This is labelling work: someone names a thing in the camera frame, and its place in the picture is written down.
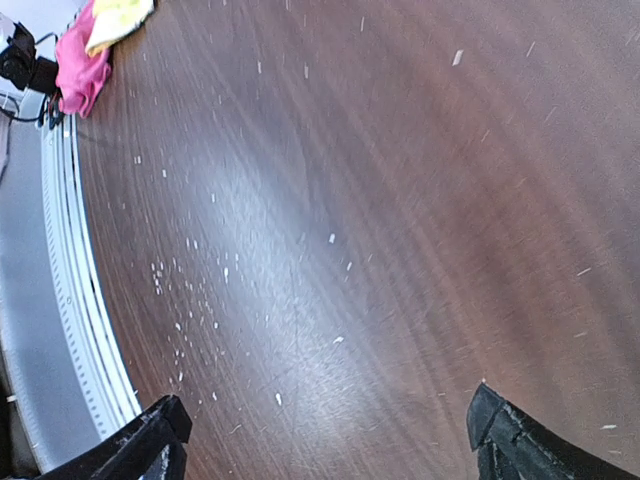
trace wood grain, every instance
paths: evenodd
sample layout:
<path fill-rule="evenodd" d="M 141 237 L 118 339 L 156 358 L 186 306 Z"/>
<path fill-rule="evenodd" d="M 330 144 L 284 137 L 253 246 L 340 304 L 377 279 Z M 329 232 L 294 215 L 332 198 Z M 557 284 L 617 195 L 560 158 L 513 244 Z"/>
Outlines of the wood grain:
<path fill-rule="evenodd" d="M 639 47 L 630 0 L 160 2 L 80 154 L 188 477 L 472 478 L 482 378 L 640 473 Z"/>

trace wooden table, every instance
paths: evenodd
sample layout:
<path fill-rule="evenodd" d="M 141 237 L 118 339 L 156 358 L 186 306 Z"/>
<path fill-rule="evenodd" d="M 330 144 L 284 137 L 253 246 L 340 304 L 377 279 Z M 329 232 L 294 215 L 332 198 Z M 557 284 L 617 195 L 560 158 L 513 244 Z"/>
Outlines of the wooden table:
<path fill-rule="evenodd" d="M 93 240 L 190 479 L 472 478 L 482 378 L 640 473 L 636 2 L 161 1 L 114 62 Z"/>

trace white debris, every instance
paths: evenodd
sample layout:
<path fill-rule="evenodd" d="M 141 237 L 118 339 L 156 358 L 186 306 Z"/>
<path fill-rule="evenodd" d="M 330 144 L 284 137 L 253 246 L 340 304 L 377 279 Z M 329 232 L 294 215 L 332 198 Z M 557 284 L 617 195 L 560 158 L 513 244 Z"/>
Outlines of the white debris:
<path fill-rule="evenodd" d="M 462 54 L 464 53 L 464 50 L 458 50 L 456 52 L 455 57 L 453 57 L 453 64 L 452 66 L 457 67 L 458 65 L 460 65 L 460 62 L 462 62 Z"/>
<path fill-rule="evenodd" d="M 527 58 L 529 58 L 529 55 L 531 55 L 531 52 L 533 52 L 533 47 L 535 46 L 536 46 L 536 42 L 533 42 L 529 47 L 529 50 L 527 51 Z"/>

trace silver metal frame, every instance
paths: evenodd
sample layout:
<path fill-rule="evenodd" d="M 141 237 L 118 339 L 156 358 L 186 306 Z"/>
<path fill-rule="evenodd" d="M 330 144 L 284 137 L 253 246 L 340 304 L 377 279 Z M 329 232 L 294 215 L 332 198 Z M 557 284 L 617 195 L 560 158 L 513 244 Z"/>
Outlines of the silver metal frame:
<path fill-rule="evenodd" d="M 46 472 L 141 408 L 100 290 L 75 119 L 41 133 L 12 125 L 11 137 L 0 183 L 0 338 L 25 431 Z"/>

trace pink cloth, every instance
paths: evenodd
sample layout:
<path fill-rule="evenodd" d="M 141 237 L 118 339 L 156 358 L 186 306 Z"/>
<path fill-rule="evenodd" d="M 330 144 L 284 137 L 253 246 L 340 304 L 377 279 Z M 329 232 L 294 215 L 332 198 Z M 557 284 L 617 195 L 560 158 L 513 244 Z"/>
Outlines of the pink cloth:
<path fill-rule="evenodd" d="M 62 91 L 60 110 L 67 114 L 79 113 L 82 118 L 87 118 L 111 75 L 111 66 L 107 63 L 109 49 L 95 57 L 89 57 L 84 51 L 95 22 L 93 2 L 91 0 L 82 10 L 75 25 L 60 38 L 56 46 L 60 65 L 56 84 Z"/>

